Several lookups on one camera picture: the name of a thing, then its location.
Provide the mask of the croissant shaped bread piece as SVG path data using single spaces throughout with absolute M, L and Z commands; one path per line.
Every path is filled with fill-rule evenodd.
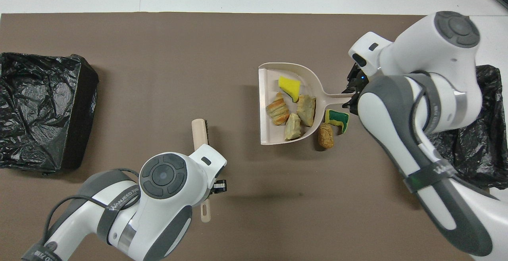
M 285 124 L 290 117 L 289 108 L 281 92 L 278 92 L 274 101 L 266 106 L 266 111 L 276 126 Z

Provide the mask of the brown table mat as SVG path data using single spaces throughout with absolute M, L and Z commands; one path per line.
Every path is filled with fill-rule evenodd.
M 0 169 L 0 261 L 42 237 L 47 214 L 94 173 L 193 151 L 191 122 L 227 159 L 168 261 L 472 261 L 436 229 L 379 144 L 351 116 L 332 149 L 316 136 L 262 146 L 258 68 L 292 62 L 345 89 L 352 44 L 393 40 L 419 15 L 3 14 L 0 52 L 84 57 L 98 73 L 82 165 L 65 175 Z

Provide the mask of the bin with loose black bag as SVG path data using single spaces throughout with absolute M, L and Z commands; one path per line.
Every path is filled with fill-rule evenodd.
M 429 140 L 458 176 L 481 189 L 508 188 L 508 142 L 500 70 L 476 68 L 482 94 L 477 119 L 467 127 L 434 133 Z

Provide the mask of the brown bread piece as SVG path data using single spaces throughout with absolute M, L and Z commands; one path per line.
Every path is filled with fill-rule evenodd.
M 325 148 L 330 149 L 335 146 L 333 138 L 333 129 L 328 123 L 321 123 L 319 126 L 318 144 Z

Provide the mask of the pale bread chunk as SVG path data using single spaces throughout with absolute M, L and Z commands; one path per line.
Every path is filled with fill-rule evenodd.
M 291 113 L 285 123 L 284 140 L 295 140 L 302 135 L 302 122 L 297 113 Z
M 316 111 L 316 97 L 300 95 L 297 101 L 297 115 L 306 127 L 312 127 Z

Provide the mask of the beige hand brush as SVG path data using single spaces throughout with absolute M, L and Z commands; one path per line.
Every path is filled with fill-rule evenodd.
M 192 138 L 194 150 L 199 149 L 202 145 L 209 144 L 208 127 L 205 119 L 199 118 L 192 120 Z M 200 210 L 202 223 L 211 221 L 210 201 L 208 198 L 201 203 Z

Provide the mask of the bin with tight black bag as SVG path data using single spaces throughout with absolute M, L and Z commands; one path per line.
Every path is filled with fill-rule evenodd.
M 0 53 L 0 169 L 78 169 L 94 122 L 98 74 L 80 55 Z

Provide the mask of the green and yellow sponge piece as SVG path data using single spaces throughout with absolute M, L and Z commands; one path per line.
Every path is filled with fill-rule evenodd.
M 324 117 L 325 123 L 339 127 L 339 135 L 347 131 L 350 120 L 350 115 L 348 113 L 335 111 L 333 109 L 326 109 Z

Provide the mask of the beige plastic dustpan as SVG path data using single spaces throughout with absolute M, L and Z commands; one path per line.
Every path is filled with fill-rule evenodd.
M 300 81 L 300 94 L 308 94 L 316 97 L 316 109 L 314 124 L 312 127 L 302 126 L 302 135 L 293 140 L 284 139 L 285 126 L 276 126 L 266 111 L 266 107 L 272 103 L 276 94 L 283 95 L 285 103 L 291 113 L 296 113 L 297 104 L 292 102 L 278 86 L 279 77 L 285 77 Z M 289 142 L 297 142 L 311 136 L 324 120 L 326 109 L 341 110 L 341 105 L 347 103 L 352 97 L 350 94 L 328 94 L 317 75 L 309 68 L 285 62 L 269 62 L 259 66 L 259 110 L 260 110 L 260 143 L 262 145 L 279 145 Z

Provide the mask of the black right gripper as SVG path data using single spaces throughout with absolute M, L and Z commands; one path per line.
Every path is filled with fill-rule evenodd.
M 363 91 L 365 86 L 369 83 L 368 77 L 363 73 L 363 70 L 354 64 L 348 74 L 348 87 L 342 91 L 343 94 L 359 94 Z M 349 109 L 350 113 L 358 113 L 358 98 L 351 98 L 344 107 Z

